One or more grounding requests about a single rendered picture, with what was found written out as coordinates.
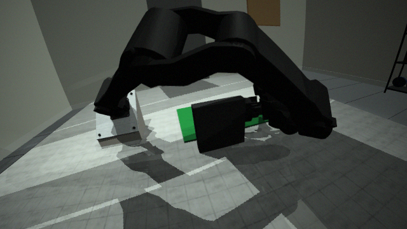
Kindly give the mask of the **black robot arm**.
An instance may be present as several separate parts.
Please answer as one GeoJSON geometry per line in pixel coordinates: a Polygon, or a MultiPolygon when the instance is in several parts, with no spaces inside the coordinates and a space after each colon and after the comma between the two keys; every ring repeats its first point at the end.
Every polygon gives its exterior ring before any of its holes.
{"type": "Polygon", "coordinates": [[[325,139],[337,127],[328,89],[309,80],[250,15],[197,6],[155,6],[144,14],[117,71],[103,81],[93,111],[111,120],[126,118],[128,93],[140,84],[184,87],[216,73],[239,73],[253,82],[261,105],[279,101],[271,127],[287,135],[325,139]],[[182,54],[188,34],[215,42],[182,54]]]}

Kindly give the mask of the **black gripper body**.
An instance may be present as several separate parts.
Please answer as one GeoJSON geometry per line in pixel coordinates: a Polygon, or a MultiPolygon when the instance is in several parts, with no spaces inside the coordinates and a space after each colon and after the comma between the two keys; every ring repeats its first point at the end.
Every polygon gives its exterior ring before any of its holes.
{"type": "Polygon", "coordinates": [[[261,105],[259,102],[258,104],[257,102],[251,102],[250,98],[245,98],[245,122],[252,121],[253,118],[263,115],[263,121],[268,120],[268,124],[271,126],[271,112],[278,103],[280,102],[274,101],[274,103],[269,105],[261,105]]]}

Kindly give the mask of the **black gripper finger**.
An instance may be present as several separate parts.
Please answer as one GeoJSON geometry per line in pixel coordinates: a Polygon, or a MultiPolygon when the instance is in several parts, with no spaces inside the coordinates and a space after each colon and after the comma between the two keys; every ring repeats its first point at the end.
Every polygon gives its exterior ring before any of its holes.
{"type": "Polygon", "coordinates": [[[248,97],[248,98],[250,98],[250,99],[251,99],[251,102],[257,102],[257,104],[258,104],[258,98],[257,98],[257,96],[254,96],[254,97],[248,97]]]}

